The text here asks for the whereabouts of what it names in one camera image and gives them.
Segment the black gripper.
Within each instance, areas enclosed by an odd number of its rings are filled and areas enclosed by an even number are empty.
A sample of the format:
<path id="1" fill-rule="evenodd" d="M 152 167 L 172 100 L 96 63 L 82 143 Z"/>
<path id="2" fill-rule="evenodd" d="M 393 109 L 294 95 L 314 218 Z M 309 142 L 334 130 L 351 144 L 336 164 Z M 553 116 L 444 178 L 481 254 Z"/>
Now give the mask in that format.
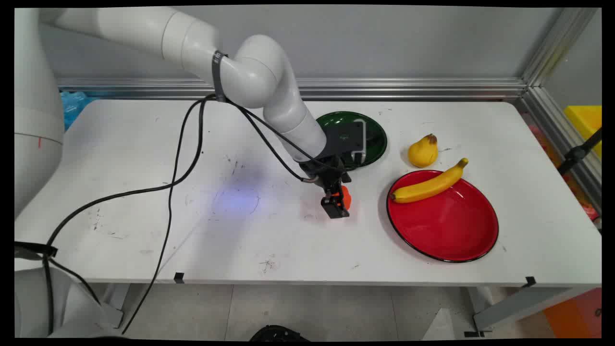
<path id="1" fill-rule="evenodd" d="M 330 219 L 349 217 L 351 195 L 343 184 L 351 183 L 352 179 L 346 171 L 344 160 L 340 155 L 332 155 L 319 158 L 318 162 L 321 164 L 314 161 L 299 162 L 299 167 L 308 177 L 317 176 L 315 184 L 325 191 L 320 205 Z"/>

